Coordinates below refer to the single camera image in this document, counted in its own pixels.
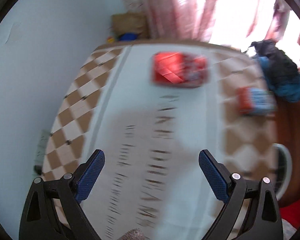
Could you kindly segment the white trash bin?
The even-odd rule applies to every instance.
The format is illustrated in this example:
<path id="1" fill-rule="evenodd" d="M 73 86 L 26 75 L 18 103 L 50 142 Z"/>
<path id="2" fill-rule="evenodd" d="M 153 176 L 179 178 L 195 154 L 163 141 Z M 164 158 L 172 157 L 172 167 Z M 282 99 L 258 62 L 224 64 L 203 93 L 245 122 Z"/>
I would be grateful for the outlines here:
<path id="1" fill-rule="evenodd" d="M 283 144 L 273 144 L 277 153 L 277 169 L 274 191 L 279 201 L 288 189 L 293 171 L 293 162 L 289 149 Z"/>

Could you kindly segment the checkered bed sheet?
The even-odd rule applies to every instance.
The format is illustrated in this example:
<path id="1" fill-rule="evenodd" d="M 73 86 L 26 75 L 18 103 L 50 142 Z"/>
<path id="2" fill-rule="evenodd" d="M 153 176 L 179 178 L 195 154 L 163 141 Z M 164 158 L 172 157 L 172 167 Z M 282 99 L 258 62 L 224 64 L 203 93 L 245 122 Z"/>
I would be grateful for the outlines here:
<path id="1" fill-rule="evenodd" d="M 205 57 L 207 81 L 156 85 L 153 55 L 165 51 Z M 161 42 L 98 48 L 58 111 L 43 176 L 59 179 L 101 149 L 106 162 L 82 208 L 102 239 L 134 228 L 147 239 L 201 239 L 223 205 L 200 169 L 201 150 L 245 179 L 275 180 L 273 116 L 240 115 L 241 87 L 266 84 L 259 66 L 232 49 Z"/>

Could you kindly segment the red pillow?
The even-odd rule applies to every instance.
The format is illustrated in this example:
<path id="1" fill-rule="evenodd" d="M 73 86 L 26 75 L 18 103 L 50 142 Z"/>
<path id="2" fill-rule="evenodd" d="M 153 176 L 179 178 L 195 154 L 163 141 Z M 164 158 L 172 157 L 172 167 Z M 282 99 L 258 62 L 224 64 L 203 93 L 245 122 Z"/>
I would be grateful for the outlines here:
<path id="1" fill-rule="evenodd" d="M 289 222 L 294 228 L 300 228 L 300 200 L 280 208 L 281 218 Z"/>

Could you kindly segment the blue and red milk carton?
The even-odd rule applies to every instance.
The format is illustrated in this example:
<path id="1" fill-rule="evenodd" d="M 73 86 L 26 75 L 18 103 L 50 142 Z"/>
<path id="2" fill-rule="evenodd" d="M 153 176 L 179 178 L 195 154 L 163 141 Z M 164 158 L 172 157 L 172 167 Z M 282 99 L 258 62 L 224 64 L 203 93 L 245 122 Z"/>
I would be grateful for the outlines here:
<path id="1" fill-rule="evenodd" d="M 257 87 L 240 87 L 236 90 L 238 111 L 241 115 L 268 115 L 277 110 L 273 94 Z"/>

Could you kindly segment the crushed red soda can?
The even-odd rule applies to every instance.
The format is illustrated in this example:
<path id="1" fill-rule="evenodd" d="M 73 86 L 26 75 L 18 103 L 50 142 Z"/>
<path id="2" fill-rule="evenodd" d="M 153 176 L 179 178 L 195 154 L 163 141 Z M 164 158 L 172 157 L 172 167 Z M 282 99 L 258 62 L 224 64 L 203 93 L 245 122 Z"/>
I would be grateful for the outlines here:
<path id="1" fill-rule="evenodd" d="M 161 51 L 152 57 L 152 81 L 157 85 L 197 88 L 208 79 L 207 59 L 202 55 Z"/>

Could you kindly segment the blue black clothes pile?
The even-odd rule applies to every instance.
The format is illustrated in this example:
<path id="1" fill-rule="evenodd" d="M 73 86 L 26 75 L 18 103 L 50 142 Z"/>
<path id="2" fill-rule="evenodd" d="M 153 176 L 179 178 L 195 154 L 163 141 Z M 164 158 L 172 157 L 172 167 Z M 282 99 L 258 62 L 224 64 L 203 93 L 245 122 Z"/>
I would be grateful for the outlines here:
<path id="1" fill-rule="evenodd" d="M 270 91 L 291 103 L 300 101 L 300 72 L 297 65 L 276 47 L 274 40 L 252 42 L 257 60 Z"/>

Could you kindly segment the blue round container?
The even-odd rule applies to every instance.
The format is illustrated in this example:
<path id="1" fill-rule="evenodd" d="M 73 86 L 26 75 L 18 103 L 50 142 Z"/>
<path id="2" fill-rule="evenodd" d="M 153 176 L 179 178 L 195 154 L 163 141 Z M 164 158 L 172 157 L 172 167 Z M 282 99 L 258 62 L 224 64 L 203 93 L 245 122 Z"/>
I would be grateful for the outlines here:
<path id="1" fill-rule="evenodd" d="M 122 42 L 134 41 L 138 39 L 138 34 L 135 33 L 125 33 L 119 36 L 118 40 Z"/>

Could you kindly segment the brown cardboard box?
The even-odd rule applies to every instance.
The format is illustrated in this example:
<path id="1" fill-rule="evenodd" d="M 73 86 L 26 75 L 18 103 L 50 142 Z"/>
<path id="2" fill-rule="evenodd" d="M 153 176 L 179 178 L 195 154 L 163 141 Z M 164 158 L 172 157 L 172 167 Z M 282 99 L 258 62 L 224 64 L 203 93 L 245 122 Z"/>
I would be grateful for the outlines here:
<path id="1" fill-rule="evenodd" d="M 149 39 L 149 27 L 147 17 L 140 12 L 127 12 L 111 16 L 113 33 L 120 37 L 127 33 L 137 35 L 137 39 Z"/>

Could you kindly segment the pink floral curtain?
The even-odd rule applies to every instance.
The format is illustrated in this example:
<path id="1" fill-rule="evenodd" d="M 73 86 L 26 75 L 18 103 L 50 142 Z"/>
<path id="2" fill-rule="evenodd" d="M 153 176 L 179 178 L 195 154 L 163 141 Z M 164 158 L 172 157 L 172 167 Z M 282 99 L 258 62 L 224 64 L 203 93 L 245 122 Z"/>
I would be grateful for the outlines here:
<path id="1" fill-rule="evenodd" d="M 289 21 L 286 0 L 123 0 L 127 12 L 138 17 L 139 38 L 195 40 L 242 49 L 251 42 L 280 41 L 300 23 Z"/>

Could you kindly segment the wall power outlet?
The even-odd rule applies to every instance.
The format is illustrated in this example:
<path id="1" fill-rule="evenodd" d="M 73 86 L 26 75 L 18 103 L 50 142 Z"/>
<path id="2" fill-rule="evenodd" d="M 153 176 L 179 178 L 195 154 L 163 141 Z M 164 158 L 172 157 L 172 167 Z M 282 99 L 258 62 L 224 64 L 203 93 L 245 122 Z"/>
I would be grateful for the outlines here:
<path id="1" fill-rule="evenodd" d="M 40 137 L 39 137 L 39 142 L 37 144 L 33 170 L 39 176 L 42 175 L 45 151 L 46 151 L 46 148 L 47 148 L 47 144 L 48 144 L 48 140 L 49 140 L 50 135 L 51 135 L 51 133 L 49 131 L 46 131 L 46 130 L 43 129 L 41 131 L 41 134 L 40 134 Z"/>

